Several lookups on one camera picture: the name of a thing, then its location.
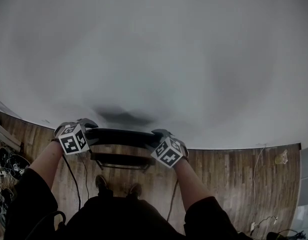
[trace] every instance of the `white wall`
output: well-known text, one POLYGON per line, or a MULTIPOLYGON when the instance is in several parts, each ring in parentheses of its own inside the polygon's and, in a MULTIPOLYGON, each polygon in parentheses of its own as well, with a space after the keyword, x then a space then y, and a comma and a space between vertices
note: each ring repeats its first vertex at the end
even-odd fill
POLYGON ((308 0, 0 0, 0 100, 52 128, 308 147, 308 0))

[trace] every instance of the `shoe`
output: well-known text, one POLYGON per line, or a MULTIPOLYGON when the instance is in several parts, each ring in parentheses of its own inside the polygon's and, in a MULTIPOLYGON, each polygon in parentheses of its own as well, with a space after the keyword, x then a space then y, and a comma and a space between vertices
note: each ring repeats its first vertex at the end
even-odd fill
POLYGON ((135 183, 132 185, 129 189, 128 194, 131 195, 133 193, 136 193, 137 199, 140 199, 140 196, 142 194, 142 185, 139 183, 135 183))
POLYGON ((99 188, 100 186, 104 186, 106 188, 108 187, 108 184, 106 183, 106 180, 101 175, 97 175, 96 176, 95 185, 98 188, 98 190, 100 190, 100 188, 99 188))

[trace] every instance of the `wooden floor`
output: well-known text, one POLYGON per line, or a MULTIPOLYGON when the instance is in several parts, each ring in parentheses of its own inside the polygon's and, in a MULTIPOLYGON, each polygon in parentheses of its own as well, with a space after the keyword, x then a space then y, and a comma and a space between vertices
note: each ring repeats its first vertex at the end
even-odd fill
MULTIPOLYGON (((24 157, 32 162, 53 138, 53 131, 33 125, 0 113, 2 126, 24 143, 24 157)), ((146 150, 127 146, 97 146, 97 151, 127 155, 149 155, 146 150)), ((241 150, 190 150, 189 162, 203 183, 217 198, 238 231, 249 232, 252 222, 253 172, 261 149, 241 150)), ((114 195, 123 197, 133 183, 143 186, 142 199, 152 204, 163 217, 168 216, 176 175, 160 163, 152 166, 145 174, 140 171, 109 169, 101 171, 89 155, 82 154, 87 167, 87 187, 89 196, 97 195, 95 177, 102 174, 114 195)), ((86 172, 79 157, 67 156, 76 177, 84 204, 88 199, 85 186, 86 172)), ((256 223, 268 216, 278 216, 271 228, 264 221, 254 238, 264 239, 268 231, 279 232, 291 225, 297 204, 300 184, 299 145, 265 148, 256 166, 255 175, 255 219, 256 223), (274 157, 288 150, 287 164, 276 165, 274 157)), ((52 192, 58 209, 66 214, 67 221, 78 211, 77 191, 74 181, 63 160, 58 165, 52 192)), ((177 189, 171 225, 184 234, 184 216, 180 190, 177 189)))

